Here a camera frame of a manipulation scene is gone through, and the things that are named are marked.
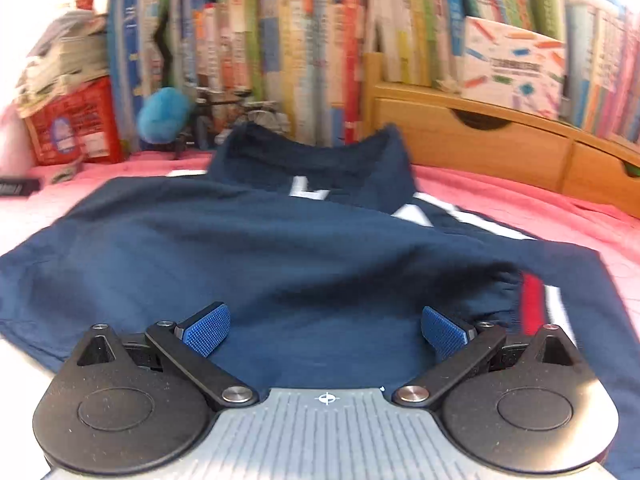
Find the white navy zip jacket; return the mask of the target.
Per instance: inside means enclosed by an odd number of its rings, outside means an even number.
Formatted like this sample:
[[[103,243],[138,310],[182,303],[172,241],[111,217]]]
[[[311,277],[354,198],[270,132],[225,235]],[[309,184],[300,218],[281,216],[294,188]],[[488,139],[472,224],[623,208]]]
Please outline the white navy zip jacket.
[[[216,301],[208,404],[145,339]],[[431,307],[506,330],[437,406]],[[639,341],[599,255],[414,185],[398,131],[312,148],[236,128],[205,174],[117,178],[1,259],[1,330],[54,371],[32,422],[60,479],[634,479]]]

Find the grey clip on mat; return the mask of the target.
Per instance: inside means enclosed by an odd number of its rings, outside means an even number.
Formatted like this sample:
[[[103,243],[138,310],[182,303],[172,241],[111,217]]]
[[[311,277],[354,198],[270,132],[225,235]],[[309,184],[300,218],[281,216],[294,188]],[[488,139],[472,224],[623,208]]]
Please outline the grey clip on mat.
[[[84,163],[81,159],[77,159],[74,162],[64,166],[62,169],[58,170],[49,180],[50,185],[55,185],[63,182],[68,182],[73,180],[82,169],[82,165]]]

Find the red plastic crate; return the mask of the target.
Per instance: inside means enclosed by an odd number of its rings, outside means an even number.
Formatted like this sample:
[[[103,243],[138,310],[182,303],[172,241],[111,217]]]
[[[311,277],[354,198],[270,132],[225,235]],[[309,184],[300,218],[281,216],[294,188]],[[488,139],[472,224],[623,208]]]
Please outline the red plastic crate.
[[[24,122],[39,166],[69,164],[80,158],[101,164],[124,159],[108,77],[56,96],[29,113]]]

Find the stack of papers and magazines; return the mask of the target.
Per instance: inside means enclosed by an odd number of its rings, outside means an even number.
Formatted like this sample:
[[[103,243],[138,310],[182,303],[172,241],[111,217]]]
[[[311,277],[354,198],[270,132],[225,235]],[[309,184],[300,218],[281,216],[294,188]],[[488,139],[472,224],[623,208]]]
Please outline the stack of papers and magazines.
[[[68,11],[29,52],[15,89],[17,114],[32,116],[54,98],[107,75],[106,18],[90,10]]]

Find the blue round ball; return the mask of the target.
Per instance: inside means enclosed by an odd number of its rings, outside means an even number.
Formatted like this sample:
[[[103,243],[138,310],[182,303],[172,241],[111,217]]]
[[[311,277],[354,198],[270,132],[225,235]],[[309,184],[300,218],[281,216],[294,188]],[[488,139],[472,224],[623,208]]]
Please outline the blue round ball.
[[[138,114],[140,139],[156,145],[175,142],[186,126],[193,107],[194,102],[176,88],[160,88],[145,100]]]

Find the pink rabbit pattern mat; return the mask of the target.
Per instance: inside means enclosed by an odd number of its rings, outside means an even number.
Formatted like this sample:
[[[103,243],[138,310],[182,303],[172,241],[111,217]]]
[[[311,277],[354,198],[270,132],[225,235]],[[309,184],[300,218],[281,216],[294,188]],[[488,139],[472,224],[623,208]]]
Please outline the pink rabbit pattern mat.
[[[68,182],[53,184],[59,166],[36,167],[43,182],[29,198],[1,201],[1,251],[50,226],[104,182],[117,177],[168,176],[202,172],[209,154],[190,153],[180,160],[146,153],[116,165],[87,164]],[[634,327],[639,326],[639,221],[613,206],[569,198],[534,186],[468,172],[415,166],[422,192],[475,211],[546,240],[591,248],[601,255]]]

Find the wooden desktop drawer shelf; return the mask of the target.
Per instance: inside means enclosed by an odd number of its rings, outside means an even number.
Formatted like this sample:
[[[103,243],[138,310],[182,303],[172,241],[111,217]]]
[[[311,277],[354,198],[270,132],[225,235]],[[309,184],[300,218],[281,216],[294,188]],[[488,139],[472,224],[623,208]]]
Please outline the wooden desktop drawer shelf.
[[[486,174],[639,213],[639,149],[546,118],[383,79],[363,61],[362,133],[396,125],[413,162]]]

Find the miniature black bicycle model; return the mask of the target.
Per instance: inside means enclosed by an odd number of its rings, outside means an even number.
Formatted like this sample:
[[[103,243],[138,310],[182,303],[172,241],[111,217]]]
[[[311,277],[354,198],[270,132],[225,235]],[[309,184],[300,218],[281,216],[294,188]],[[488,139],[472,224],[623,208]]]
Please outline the miniature black bicycle model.
[[[204,89],[174,143],[175,159],[188,148],[215,151],[232,130],[254,122],[280,136],[289,136],[291,123],[277,101],[256,101],[250,90],[217,92]]]

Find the white colourful stationery box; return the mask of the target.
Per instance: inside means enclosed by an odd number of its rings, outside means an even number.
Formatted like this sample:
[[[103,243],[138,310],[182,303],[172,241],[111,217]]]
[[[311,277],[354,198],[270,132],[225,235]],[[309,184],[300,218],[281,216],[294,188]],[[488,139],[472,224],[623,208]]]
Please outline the white colourful stationery box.
[[[499,22],[464,22],[461,95],[526,114],[559,118],[564,42]]]

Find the row of upright books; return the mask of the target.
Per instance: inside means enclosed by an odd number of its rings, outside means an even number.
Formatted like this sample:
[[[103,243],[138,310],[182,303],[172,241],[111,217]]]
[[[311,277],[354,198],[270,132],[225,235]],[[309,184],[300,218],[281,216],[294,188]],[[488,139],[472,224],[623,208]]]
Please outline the row of upright books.
[[[120,140],[140,139],[145,100],[174,87],[250,90],[277,101],[292,138],[354,142],[363,118],[363,58],[383,55],[389,82],[461,96],[469,16],[560,40],[561,122],[603,139],[639,141],[639,13],[615,0],[108,0],[107,50]]]

